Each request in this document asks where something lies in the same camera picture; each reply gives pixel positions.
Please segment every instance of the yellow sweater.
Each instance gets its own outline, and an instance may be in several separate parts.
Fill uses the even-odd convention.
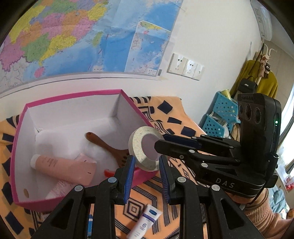
[[[230,94],[233,95],[236,93],[237,88],[240,84],[240,81],[244,78],[248,78],[249,76],[253,76],[249,78],[250,81],[255,81],[255,79],[258,77],[258,70],[260,63],[259,61],[256,62],[253,70],[251,71],[250,75],[249,72],[254,65],[255,60],[249,60],[245,63],[245,66],[242,68],[236,82],[234,83]],[[257,93],[262,93],[264,95],[268,95],[269,97],[275,98],[278,90],[278,82],[274,75],[274,73],[270,72],[268,75],[268,79],[261,78],[259,85],[257,87]]]

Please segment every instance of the air conditioner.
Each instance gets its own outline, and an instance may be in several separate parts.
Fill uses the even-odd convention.
[[[273,37],[273,26],[270,19],[270,12],[257,0],[251,0],[261,38],[270,41]]]

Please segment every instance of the person's arm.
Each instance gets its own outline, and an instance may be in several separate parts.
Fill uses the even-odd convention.
[[[292,219],[285,220],[280,214],[273,213],[268,201],[267,189],[263,190],[253,204],[245,207],[244,213],[266,239],[280,239],[292,222]]]

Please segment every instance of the map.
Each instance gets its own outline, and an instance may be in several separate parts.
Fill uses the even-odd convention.
[[[156,76],[183,0],[39,0],[0,46],[0,93],[81,72]]]

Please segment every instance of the masking tape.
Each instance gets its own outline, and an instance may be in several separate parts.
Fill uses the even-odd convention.
[[[128,149],[130,155],[135,156],[136,166],[144,171],[158,171],[159,170],[159,161],[154,161],[149,159],[143,151],[142,148],[142,139],[144,136],[152,134],[158,138],[158,140],[163,140],[162,135],[153,127],[143,126],[135,130],[129,139]]]

